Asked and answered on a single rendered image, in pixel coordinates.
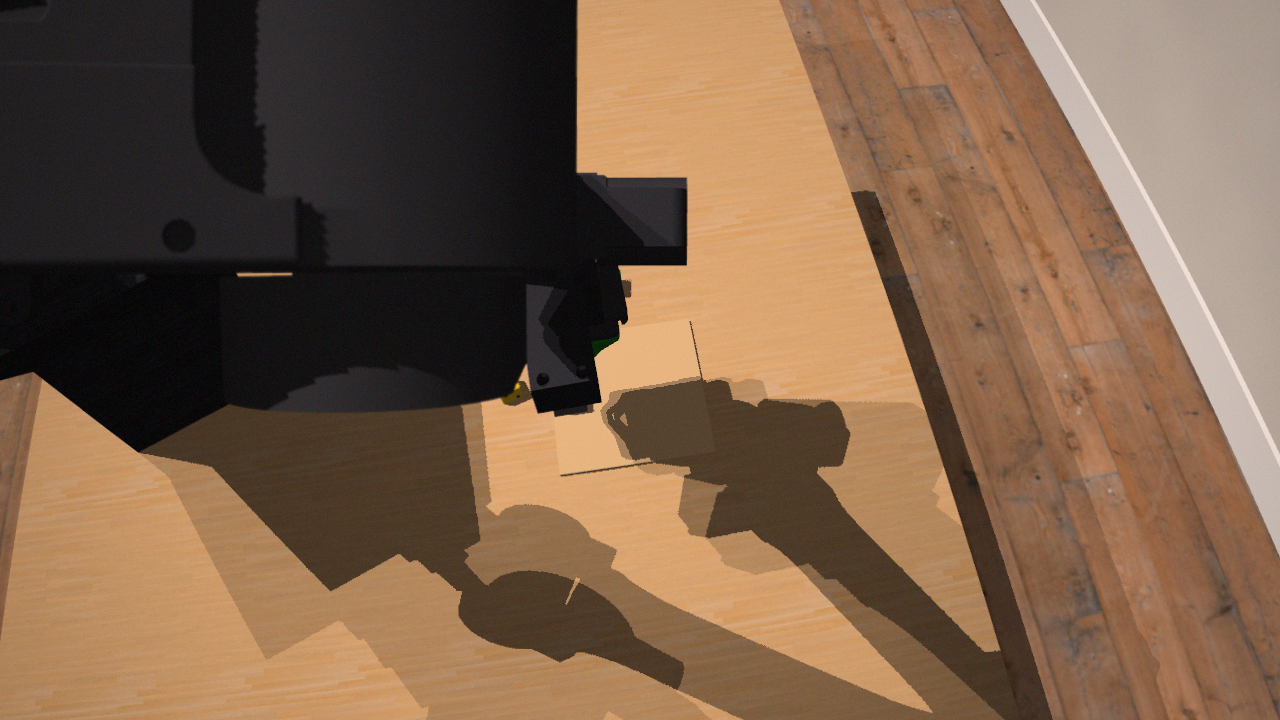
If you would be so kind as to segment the yellow die with black pips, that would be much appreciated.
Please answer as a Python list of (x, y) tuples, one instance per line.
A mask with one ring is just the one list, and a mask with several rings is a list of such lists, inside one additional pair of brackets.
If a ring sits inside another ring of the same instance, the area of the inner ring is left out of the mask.
[(506, 397), (503, 397), (503, 398), (500, 398), (500, 400), (502, 400), (502, 402), (503, 402), (503, 404), (509, 404), (511, 401), (513, 401), (513, 400), (516, 400), (516, 398), (520, 398), (520, 397), (522, 397), (522, 396), (524, 396), (524, 393), (522, 393), (522, 389), (521, 389), (521, 387), (520, 387), (520, 386), (518, 386), (518, 383), (517, 383), (517, 386), (516, 386), (516, 389), (515, 389), (515, 393), (512, 393), (512, 395), (509, 395), (509, 396), (506, 396)]

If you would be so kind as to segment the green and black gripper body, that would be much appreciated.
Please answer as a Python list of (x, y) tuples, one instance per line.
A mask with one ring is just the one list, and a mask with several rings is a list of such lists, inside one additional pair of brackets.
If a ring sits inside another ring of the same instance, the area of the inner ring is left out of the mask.
[[(581, 265), (582, 259), (577, 260), (577, 269)], [(556, 282), (527, 282), (527, 284), (554, 284), (557, 282), (564, 281), (573, 274), (575, 270), (567, 270), (561, 275), (556, 275)], [(620, 324), (625, 325), (628, 322), (627, 305), (625, 300), (625, 291), (620, 275), (620, 266), (598, 266), (596, 274), (600, 284), (602, 293), (602, 307), (604, 323), (600, 325), (589, 325), (591, 341), (611, 340), (620, 334)]]

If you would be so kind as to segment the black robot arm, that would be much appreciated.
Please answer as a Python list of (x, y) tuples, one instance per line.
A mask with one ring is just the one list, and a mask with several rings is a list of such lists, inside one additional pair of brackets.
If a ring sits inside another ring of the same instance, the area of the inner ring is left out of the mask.
[(452, 407), (527, 364), (588, 413), (596, 263), (687, 266), (687, 177), (577, 173), (577, 13), (0, 0), (0, 324), (38, 275), (292, 273), (219, 277), (227, 404)]

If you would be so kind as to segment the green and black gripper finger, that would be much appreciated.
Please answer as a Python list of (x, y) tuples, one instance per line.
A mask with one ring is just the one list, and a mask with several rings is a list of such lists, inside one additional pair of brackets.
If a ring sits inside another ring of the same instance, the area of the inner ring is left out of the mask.
[(594, 357), (596, 357), (596, 355), (598, 355), (598, 354), (599, 354), (599, 352), (600, 352), (600, 351), (602, 351), (603, 348), (605, 348), (605, 347), (608, 347), (608, 346), (613, 345), (613, 343), (614, 343), (616, 341), (618, 341), (618, 340), (620, 340), (620, 334), (618, 334), (617, 337), (614, 337), (614, 338), (611, 338), (611, 340), (600, 340), (600, 341), (591, 341), (591, 342), (593, 342), (593, 354), (594, 354)]

